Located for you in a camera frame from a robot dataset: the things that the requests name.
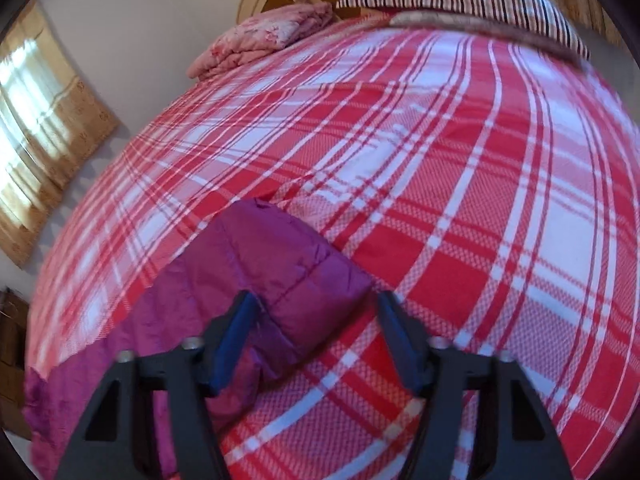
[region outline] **purple blanket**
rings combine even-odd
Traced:
[[[224,314],[241,289],[262,309],[231,384],[207,401],[215,428],[250,408],[261,383],[285,377],[327,339],[370,291],[372,281],[304,222],[276,206],[247,200],[218,214],[156,277],[111,333],[57,366],[44,381],[27,374],[25,408],[33,431],[32,460],[52,479],[66,444],[117,353],[165,352],[199,335]],[[175,472],[165,392],[154,397],[163,473]]]

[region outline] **white wall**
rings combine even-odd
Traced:
[[[67,57],[123,126],[85,165],[25,270],[0,251],[0,286],[30,298],[45,254],[95,177],[192,83],[191,61],[233,26],[240,0],[38,0]]]

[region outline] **metal screw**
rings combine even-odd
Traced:
[[[500,359],[500,361],[502,361],[503,363],[513,363],[515,361],[513,356],[506,350],[500,350],[498,352],[498,359]]]
[[[429,338],[429,346],[437,350],[446,350],[451,346],[451,341],[446,337],[433,335]]]
[[[182,341],[182,348],[185,350],[197,350],[204,346],[204,339],[199,336],[186,337]]]
[[[116,361],[119,363],[129,363],[135,358],[136,353],[133,350],[123,350],[122,352],[119,352],[118,356],[116,357]]]

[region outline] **striped pillow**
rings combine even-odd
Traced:
[[[551,38],[584,59],[589,50],[549,0],[339,0],[336,8],[434,9],[507,23]]]

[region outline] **bed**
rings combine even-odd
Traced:
[[[242,0],[239,16],[282,3]],[[511,351],[574,476],[596,471],[640,396],[638,128],[588,65],[384,19],[344,19],[201,81],[130,142],[39,276],[29,402],[127,318],[219,211],[257,197],[460,348]],[[87,387],[99,375],[87,370]],[[60,454],[47,434],[74,424],[50,408],[34,452]],[[473,408],[471,398],[454,478],[466,476]],[[258,397],[223,452],[233,478],[392,478],[421,409],[366,308]]]

